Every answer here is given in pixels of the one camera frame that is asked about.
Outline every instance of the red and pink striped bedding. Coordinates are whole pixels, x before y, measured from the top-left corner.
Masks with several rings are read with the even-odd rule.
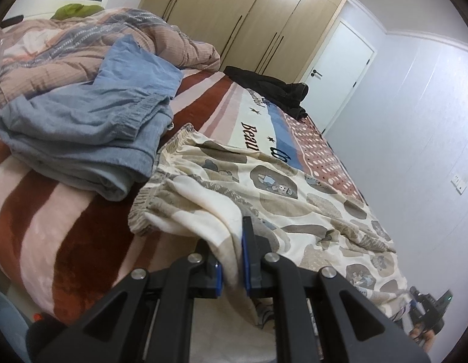
[[[361,198],[312,122],[293,120],[221,72],[184,70],[184,76],[172,101],[175,128],[162,143],[192,123],[220,143],[275,154]],[[192,251],[193,240],[129,231],[138,189],[121,202],[108,202],[41,176],[0,141],[0,267],[45,311],[71,323],[132,268],[159,270]]]

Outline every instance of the white door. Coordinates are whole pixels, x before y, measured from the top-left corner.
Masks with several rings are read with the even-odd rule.
[[[320,132],[345,106],[373,53],[361,38],[339,22],[322,55],[309,70],[305,80],[309,91],[301,103]]]

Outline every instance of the folded clothes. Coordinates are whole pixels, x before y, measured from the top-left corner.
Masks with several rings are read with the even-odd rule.
[[[129,35],[111,47],[93,83],[71,84],[0,112],[0,137],[37,172],[119,201],[152,173],[182,73]]]

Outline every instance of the wardrobe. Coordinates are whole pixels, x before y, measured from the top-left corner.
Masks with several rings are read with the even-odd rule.
[[[142,0],[232,65],[287,83],[301,79],[346,0]]]

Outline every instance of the metal bolt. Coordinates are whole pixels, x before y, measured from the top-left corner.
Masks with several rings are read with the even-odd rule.
[[[326,266],[325,268],[322,268],[322,275],[326,278],[333,278],[336,276],[336,270],[332,266]]]
[[[131,272],[131,278],[134,280],[143,280],[146,277],[146,270],[145,269],[134,269]]]
[[[188,261],[190,263],[201,263],[202,262],[202,255],[200,255],[199,253],[191,253],[188,257],[187,257]]]
[[[279,261],[279,255],[276,253],[267,253],[264,256],[264,259],[266,260],[266,262],[276,263],[277,261]]]

